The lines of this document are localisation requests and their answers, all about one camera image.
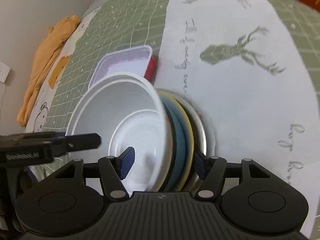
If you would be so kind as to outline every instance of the orange cloth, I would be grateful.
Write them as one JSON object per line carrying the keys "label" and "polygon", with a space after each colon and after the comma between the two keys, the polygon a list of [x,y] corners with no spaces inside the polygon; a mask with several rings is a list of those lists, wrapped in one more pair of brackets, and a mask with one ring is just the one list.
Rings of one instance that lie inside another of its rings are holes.
{"label": "orange cloth", "polygon": [[20,126],[27,124],[41,85],[59,56],[63,42],[72,35],[80,22],[79,17],[73,15],[71,18],[63,18],[54,28],[48,28],[48,35],[40,44],[33,59],[29,86],[17,117]]}
{"label": "orange cloth", "polygon": [[54,84],[56,83],[58,76],[60,75],[62,69],[68,64],[70,58],[71,55],[62,57],[55,66],[54,70],[52,71],[51,77],[48,80],[48,84],[51,89],[54,88]]}

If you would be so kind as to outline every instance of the white plastic container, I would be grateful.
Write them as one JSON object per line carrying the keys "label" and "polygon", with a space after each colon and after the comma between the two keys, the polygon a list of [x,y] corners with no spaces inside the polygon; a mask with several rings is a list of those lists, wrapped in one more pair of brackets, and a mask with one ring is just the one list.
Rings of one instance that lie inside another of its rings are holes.
{"label": "white plastic container", "polygon": [[90,79],[88,89],[96,82],[114,73],[131,72],[144,77],[152,57],[148,45],[118,50],[106,54],[98,63]]}

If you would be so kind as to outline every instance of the cartoon bear print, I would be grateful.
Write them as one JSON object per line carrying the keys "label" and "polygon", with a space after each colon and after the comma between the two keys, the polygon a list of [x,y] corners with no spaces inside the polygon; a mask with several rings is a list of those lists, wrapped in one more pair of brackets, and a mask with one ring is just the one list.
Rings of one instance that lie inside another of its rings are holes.
{"label": "cartoon bear print", "polygon": [[40,109],[41,112],[36,117],[33,132],[42,132],[43,130],[43,126],[49,112],[49,109],[47,108],[47,102],[44,102]]}

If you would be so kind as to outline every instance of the wall outlet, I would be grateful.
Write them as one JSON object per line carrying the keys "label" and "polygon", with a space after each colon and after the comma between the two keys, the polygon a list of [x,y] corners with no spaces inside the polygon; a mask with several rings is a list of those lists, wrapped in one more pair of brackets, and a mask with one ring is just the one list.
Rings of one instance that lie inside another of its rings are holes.
{"label": "wall outlet", "polygon": [[9,71],[10,71],[10,68],[6,64],[0,62],[0,82],[2,83],[5,82],[9,74]]}

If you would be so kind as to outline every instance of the yellow-rimmed plate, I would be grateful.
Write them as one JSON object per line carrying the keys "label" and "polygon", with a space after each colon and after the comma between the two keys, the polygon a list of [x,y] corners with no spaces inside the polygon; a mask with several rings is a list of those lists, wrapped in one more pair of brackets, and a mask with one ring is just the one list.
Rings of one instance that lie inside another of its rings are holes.
{"label": "yellow-rimmed plate", "polygon": [[193,160],[194,138],[192,127],[186,112],[184,111],[182,106],[177,102],[177,100],[175,100],[172,96],[168,95],[164,91],[158,91],[158,93],[164,96],[161,97],[162,101],[164,101],[164,103],[170,108],[170,110],[173,111],[173,113],[179,120],[186,141],[186,158],[183,170],[176,185],[174,185],[172,189],[173,191],[180,191],[182,190],[185,182],[187,181]]}

